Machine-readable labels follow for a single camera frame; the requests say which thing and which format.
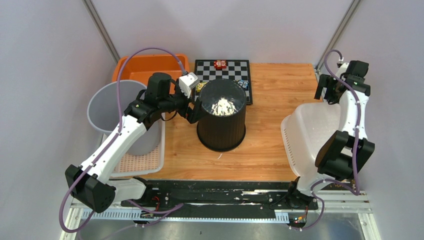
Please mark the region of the black ribbed bin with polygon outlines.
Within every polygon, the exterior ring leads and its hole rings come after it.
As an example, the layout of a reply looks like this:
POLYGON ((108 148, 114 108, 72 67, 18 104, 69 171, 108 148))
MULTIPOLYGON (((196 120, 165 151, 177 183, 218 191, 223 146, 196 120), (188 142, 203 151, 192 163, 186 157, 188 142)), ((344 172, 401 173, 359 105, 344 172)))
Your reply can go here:
POLYGON ((233 80, 219 78, 208 82, 198 99, 204 113, 196 127, 200 142, 215 152, 237 148, 246 136, 245 90, 233 80))

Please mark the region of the large white plastic tub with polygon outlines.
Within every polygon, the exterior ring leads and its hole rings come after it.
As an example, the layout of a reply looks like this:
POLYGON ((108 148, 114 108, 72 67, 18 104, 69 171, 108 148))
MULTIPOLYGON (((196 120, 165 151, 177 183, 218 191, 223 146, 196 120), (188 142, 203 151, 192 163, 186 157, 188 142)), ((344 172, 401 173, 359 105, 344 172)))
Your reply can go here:
POLYGON ((285 117, 281 135, 291 170, 298 181, 315 181, 317 154, 339 130, 340 119, 348 119, 346 108, 325 102, 304 103, 285 117))

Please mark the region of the grey bin black liner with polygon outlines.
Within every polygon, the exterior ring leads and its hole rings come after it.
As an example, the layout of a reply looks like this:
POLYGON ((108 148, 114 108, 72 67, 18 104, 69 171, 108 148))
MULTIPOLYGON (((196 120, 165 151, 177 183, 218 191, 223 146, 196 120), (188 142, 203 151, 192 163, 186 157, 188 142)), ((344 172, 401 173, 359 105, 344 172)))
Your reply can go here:
MULTIPOLYGON (((147 86, 135 80, 120 80, 120 106, 122 110, 136 99, 141 90, 146 90, 147 86)), ((98 90, 87 107, 87 118, 91 126, 98 132, 107 136, 119 124, 117 84, 109 83, 98 90)), ((155 122, 149 130, 141 136, 126 152, 132 156, 147 155, 156 149, 160 143, 162 130, 159 122, 155 122)))

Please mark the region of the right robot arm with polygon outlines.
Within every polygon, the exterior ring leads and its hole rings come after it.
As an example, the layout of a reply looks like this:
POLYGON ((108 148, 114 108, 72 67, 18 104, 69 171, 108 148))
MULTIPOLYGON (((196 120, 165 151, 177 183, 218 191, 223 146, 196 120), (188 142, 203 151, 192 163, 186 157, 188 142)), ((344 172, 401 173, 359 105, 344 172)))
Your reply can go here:
POLYGON ((280 126, 296 175, 284 198, 292 209, 308 206, 329 184, 354 180, 375 150, 365 130, 369 64, 352 60, 337 67, 335 75, 320 75, 316 102, 299 105, 280 126))

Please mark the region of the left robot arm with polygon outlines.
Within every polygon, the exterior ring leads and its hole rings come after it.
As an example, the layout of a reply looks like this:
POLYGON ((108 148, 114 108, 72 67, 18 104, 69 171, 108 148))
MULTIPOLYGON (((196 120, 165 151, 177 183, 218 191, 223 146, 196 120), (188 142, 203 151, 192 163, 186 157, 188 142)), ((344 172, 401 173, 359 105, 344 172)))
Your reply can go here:
POLYGON ((100 147, 79 166, 70 165, 65 171, 70 195, 95 213, 102 213, 113 203, 135 200, 149 206, 153 193, 140 178, 111 180, 113 170, 130 147, 151 126, 162 119, 163 113, 176 112, 190 123, 195 121, 195 110, 189 103, 199 78, 186 73, 177 80, 169 74, 156 72, 147 87, 120 112, 118 125, 100 147))

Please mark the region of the yellow toy block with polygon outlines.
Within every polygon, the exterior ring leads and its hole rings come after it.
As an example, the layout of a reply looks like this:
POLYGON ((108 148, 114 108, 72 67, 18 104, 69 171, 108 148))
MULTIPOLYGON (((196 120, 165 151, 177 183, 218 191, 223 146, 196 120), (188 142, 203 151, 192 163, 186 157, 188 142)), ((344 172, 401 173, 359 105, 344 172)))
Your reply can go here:
POLYGON ((199 93, 202 90, 202 88, 204 87, 204 85, 206 85, 206 84, 207 84, 207 82, 200 82, 199 84, 197 84, 196 87, 195 87, 196 93, 199 93))

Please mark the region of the red toy block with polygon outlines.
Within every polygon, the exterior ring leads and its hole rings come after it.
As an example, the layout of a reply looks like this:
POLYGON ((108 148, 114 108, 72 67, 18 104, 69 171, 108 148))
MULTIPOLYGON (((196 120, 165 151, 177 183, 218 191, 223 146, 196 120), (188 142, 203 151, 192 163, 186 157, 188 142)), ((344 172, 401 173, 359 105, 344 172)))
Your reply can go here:
POLYGON ((216 70, 223 70, 227 68, 227 61, 226 60, 215 60, 213 62, 213 66, 216 70))

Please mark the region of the blue toy block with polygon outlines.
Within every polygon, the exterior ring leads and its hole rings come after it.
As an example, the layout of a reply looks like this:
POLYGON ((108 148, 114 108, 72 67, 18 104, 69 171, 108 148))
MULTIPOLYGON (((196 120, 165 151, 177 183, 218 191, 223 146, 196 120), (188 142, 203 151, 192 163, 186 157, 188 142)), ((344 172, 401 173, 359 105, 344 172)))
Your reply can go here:
POLYGON ((245 90, 247 90, 247 89, 248 89, 248 87, 249 87, 249 82, 248 82, 248 81, 243 81, 243 80, 241 80, 241 81, 238 81, 237 83, 238 83, 238 85, 239 85, 241 88, 243 88, 243 89, 245 89, 245 90))

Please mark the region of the black white chessboard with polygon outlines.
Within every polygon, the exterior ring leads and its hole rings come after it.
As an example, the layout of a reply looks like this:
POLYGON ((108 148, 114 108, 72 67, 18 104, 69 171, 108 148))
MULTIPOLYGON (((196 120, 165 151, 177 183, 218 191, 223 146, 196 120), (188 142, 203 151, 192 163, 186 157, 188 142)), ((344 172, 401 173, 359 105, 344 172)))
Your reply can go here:
POLYGON ((200 91, 205 84, 215 79, 229 79, 236 82, 245 92, 246 104, 253 104, 252 81, 250 62, 245 59, 226 59, 225 67, 218 69, 215 67, 214 59, 197 59, 194 62, 194 74, 200 83, 197 85, 192 102, 194 103, 200 95, 200 91))

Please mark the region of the orange plastic tub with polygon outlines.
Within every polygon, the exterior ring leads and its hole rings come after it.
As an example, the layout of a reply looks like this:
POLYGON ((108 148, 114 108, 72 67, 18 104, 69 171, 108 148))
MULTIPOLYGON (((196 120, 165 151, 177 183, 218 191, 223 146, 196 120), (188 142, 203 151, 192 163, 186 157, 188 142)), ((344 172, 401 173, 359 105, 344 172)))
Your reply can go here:
POLYGON ((126 81, 136 81, 133 84, 136 90, 147 86, 149 77, 154 73, 165 73, 177 80, 182 75, 182 70, 177 60, 170 54, 142 54, 132 57, 123 69, 120 81, 120 90, 130 87, 126 81))

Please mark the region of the white perforated basket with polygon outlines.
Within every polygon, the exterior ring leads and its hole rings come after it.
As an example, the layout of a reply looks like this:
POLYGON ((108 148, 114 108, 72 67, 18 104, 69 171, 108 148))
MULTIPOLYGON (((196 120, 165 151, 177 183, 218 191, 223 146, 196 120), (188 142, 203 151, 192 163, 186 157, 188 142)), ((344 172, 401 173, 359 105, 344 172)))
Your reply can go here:
POLYGON ((158 120, 121 158, 112 171, 113 178, 147 175, 164 165, 165 124, 158 120))

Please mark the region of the right aluminium frame post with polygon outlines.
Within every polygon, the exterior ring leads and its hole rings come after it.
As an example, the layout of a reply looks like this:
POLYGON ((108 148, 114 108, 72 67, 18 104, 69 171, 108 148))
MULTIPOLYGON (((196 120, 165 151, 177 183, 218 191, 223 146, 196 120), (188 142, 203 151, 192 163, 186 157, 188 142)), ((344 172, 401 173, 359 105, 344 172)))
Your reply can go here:
POLYGON ((362 0, 352 0, 350 2, 350 5, 348 6, 346 12, 344 13, 341 21, 339 22, 335 32, 333 33, 330 41, 328 42, 325 50, 323 51, 318 63, 315 65, 315 71, 318 73, 323 65, 324 65, 324 58, 325 55, 327 54, 327 52, 329 52, 330 50, 332 50, 336 44, 338 43, 340 37, 342 36, 345 28, 348 26, 348 24, 350 23, 352 17, 355 15, 359 5, 362 3, 362 0))

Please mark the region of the aluminium frame post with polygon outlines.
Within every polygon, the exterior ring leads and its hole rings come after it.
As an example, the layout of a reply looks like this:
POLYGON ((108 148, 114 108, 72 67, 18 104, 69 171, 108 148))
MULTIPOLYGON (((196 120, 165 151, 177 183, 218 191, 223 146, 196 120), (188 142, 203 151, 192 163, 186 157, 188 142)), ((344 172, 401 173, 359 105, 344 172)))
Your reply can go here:
POLYGON ((336 44, 338 43, 340 37, 342 36, 345 28, 348 26, 348 24, 350 23, 352 17, 355 15, 359 5, 362 3, 362 0, 352 0, 350 2, 350 5, 348 6, 346 12, 344 13, 341 21, 339 22, 335 32, 333 33, 330 41, 328 42, 325 50, 323 51, 318 63, 315 65, 315 71, 318 73, 323 65, 324 65, 324 58, 325 55, 327 54, 327 52, 329 52, 330 50, 332 50, 336 44))
POLYGON ((88 14, 90 15, 92 21, 94 22, 95 27, 97 28, 100 36, 102 37, 109 53, 112 56, 112 59, 115 61, 115 63, 118 63, 118 61, 120 60, 120 56, 119 53, 93 3, 92 0, 82 0, 82 2, 85 5, 85 8, 88 12, 88 14))

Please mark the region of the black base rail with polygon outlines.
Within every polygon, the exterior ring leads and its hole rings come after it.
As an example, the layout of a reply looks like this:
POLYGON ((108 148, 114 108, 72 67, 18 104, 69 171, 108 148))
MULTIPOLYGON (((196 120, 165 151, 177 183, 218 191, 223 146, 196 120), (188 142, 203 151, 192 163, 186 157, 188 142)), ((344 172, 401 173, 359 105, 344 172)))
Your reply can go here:
POLYGON ((326 213, 369 214, 367 195, 353 195, 341 185, 330 184, 305 197, 288 182, 147 180, 147 192, 133 202, 119 201, 99 213, 81 202, 71 207, 82 219, 152 222, 170 214, 167 221, 294 223, 297 215, 326 213))

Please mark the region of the left aluminium frame post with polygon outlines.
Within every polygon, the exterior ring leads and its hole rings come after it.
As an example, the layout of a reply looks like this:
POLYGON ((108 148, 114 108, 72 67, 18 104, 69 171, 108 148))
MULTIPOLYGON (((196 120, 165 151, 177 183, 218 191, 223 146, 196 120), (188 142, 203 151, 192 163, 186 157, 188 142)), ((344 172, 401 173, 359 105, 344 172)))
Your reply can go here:
POLYGON ((119 53, 93 3, 92 0, 82 0, 82 2, 85 5, 85 8, 88 12, 88 14, 90 15, 92 21, 94 22, 95 27, 97 28, 100 36, 102 37, 109 53, 112 56, 112 59, 115 61, 115 63, 118 63, 118 61, 120 60, 120 56, 119 53))

